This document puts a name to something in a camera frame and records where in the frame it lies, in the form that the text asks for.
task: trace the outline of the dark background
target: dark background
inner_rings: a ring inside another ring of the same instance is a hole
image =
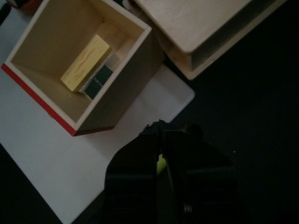
[[[192,81],[165,61],[196,94],[172,123],[197,123],[202,140],[237,167],[252,223],[291,223],[285,217],[299,211],[297,12],[299,3],[289,0]],[[161,221],[174,223],[172,195],[164,194],[166,175],[158,178],[158,187],[168,207]],[[100,197],[77,223],[97,218],[98,201]],[[4,150],[0,223],[60,223]]]

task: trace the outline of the wooden box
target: wooden box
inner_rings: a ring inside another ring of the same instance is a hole
[[[165,54],[192,80],[285,0],[134,2],[153,22]]]
[[[162,64],[150,27],[112,0],[44,0],[2,69],[73,135],[113,128]],[[94,35],[113,73],[90,100],[61,76]]]

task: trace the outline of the wooden lid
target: wooden lid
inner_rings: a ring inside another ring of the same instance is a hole
[[[134,0],[169,40],[190,53],[251,0]]]

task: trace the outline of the yellow block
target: yellow block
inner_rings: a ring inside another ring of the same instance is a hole
[[[78,57],[72,62],[66,72],[60,77],[60,80],[72,92],[80,90],[81,85],[105,60],[109,53],[110,47],[108,43],[98,35],[96,35],[82,52],[78,54]]]

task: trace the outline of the red edge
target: red edge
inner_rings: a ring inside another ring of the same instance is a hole
[[[52,107],[46,104],[46,102],[42,100],[42,98],[33,92],[33,90],[28,87],[28,85],[24,83],[21,78],[16,75],[13,70],[8,67],[6,64],[1,65],[1,68],[4,69],[5,73],[10,76],[13,81],[20,85],[22,90],[26,92],[26,94],[36,100],[36,102],[41,105],[44,110],[48,112],[49,116],[57,121],[60,126],[69,132],[72,136],[85,135],[93,132],[98,132],[102,130],[110,130],[113,127],[105,127],[101,129],[92,129],[92,130],[81,130],[76,131],[69,124],[62,120],[62,118],[58,116],[58,114],[53,111]]]

